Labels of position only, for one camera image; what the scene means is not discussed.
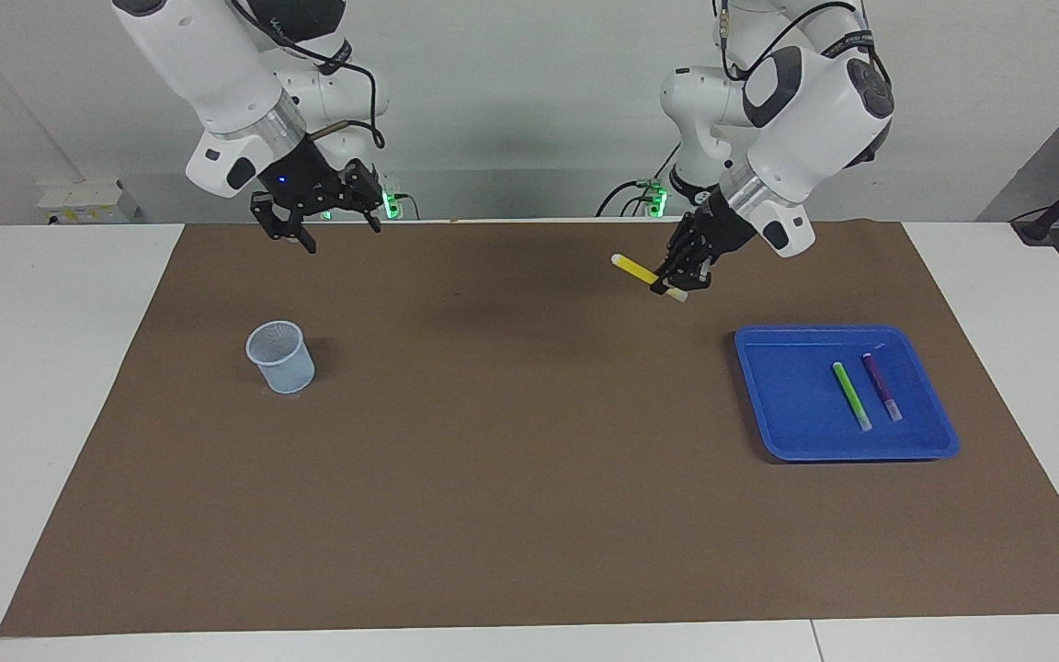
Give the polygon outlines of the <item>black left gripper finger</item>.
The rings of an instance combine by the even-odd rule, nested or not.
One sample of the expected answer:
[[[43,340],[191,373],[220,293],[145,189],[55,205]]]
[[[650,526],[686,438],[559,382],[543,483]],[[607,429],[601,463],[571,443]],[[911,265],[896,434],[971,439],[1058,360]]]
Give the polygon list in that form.
[[[685,294],[688,292],[689,241],[669,241],[666,255],[656,269],[656,281],[650,285],[652,293],[668,291]]]
[[[682,291],[707,289],[711,268],[717,260],[711,250],[682,250],[677,254],[677,288]]]

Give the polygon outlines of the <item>light blue mesh cup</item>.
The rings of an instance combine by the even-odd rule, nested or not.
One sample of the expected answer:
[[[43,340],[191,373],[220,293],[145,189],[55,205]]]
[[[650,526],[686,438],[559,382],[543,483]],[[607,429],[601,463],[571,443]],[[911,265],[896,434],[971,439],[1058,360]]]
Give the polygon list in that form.
[[[246,356],[276,394],[297,394],[315,378],[315,361],[302,329],[290,320],[270,320],[249,334]]]

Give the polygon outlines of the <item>blue plastic tray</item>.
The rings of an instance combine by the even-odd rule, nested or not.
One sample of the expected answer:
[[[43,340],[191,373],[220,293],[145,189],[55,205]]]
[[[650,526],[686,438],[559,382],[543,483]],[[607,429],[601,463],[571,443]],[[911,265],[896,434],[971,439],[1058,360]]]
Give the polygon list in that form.
[[[889,325],[749,325],[734,336],[760,437],[786,462],[946,460],[961,440],[904,332]],[[892,422],[861,356],[882,369],[904,421]],[[867,415],[862,433],[832,363],[841,361]]]

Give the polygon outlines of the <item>white socket box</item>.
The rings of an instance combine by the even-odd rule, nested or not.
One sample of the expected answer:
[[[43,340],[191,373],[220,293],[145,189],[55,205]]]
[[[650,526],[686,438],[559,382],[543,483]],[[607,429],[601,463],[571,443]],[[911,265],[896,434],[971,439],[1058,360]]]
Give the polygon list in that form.
[[[118,179],[44,186],[35,205],[46,223],[136,223],[142,209]]]

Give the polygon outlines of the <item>yellow pen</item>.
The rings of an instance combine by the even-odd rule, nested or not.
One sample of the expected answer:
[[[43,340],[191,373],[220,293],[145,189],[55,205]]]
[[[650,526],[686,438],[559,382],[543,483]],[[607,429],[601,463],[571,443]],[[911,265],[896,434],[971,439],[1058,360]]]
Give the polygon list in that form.
[[[621,269],[621,271],[625,273],[629,273],[632,278],[635,278],[636,280],[642,281],[643,284],[646,284],[652,293],[671,298],[677,302],[688,301],[688,293],[667,285],[663,282],[663,280],[656,276],[656,273],[652,272],[651,269],[644,268],[643,265],[638,264],[636,261],[627,258],[622,253],[613,253],[610,261],[612,261],[613,267]]]

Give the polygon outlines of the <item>purple pen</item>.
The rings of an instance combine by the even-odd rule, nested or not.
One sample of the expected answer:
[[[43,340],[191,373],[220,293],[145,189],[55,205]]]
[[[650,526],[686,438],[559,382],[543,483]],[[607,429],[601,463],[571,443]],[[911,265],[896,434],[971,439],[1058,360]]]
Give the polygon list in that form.
[[[861,363],[864,364],[867,374],[869,374],[870,384],[873,384],[875,393],[878,394],[880,402],[885,406],[890,421],[904,421],[900,407],[898,402],[895,401],[894,394],[892,394],[889,382],[885,376],[883,376],[883,370],[880,369],[880,365],[873,356],[873,353],[864,353],[864,355],[861,356]]]

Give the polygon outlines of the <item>brown table mat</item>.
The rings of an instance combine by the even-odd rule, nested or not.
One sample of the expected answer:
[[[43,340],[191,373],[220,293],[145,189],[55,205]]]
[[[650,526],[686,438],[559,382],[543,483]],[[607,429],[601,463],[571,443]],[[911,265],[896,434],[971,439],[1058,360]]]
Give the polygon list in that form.
[[[1059,613],[1059,496],[898,223],[622,275],[661,223],[181,232],[0,636]],[[251,332],[290,320],[311,384]],[[739,328],[887,324],[961,439],[778,462]]]

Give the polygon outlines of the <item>green pen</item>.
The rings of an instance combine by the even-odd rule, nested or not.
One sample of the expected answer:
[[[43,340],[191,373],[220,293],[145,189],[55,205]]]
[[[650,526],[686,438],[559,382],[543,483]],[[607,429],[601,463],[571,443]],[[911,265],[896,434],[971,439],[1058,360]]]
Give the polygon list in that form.
[[[834,373],[837,384],[841,387],[842,394],[845,395],[846,402],[848,402],[849,410],[852,412],[854,418],[857,419],[861,432],[869,432],[870,428],[873,428],[873,425],[870,424],[870,416],[867,414],[864,402],[861,401],[856,384],[852,384],[852,380],[848,374],[848,369],[846,369],[841,361],[834,361],[831,368]]]

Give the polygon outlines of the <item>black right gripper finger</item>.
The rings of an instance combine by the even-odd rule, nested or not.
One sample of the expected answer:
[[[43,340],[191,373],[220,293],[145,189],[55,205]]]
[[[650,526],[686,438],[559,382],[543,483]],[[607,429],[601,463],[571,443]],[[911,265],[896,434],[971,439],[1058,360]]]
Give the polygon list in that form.
[[[315,252],[318,251],[318,244],[316,244],[306,227],[303,226],[305,213],[298,210],[289,210],[287,217],[281,218],[276,214],[277,207],[276,200],[267,191],[256,191],[249,198],[249,210],[253,214],[254,219],[256,219],[256,222],[259,223],[261,229],[264,230],[270,239],[274,241],[281,239],[294,240],[305,247],[308,253],[315,255]]]
[[[362,215],[373,232],[381,232],[377,210],[385,201],[377,172],[360,159],[351,159],[341,169],[341,209]]]

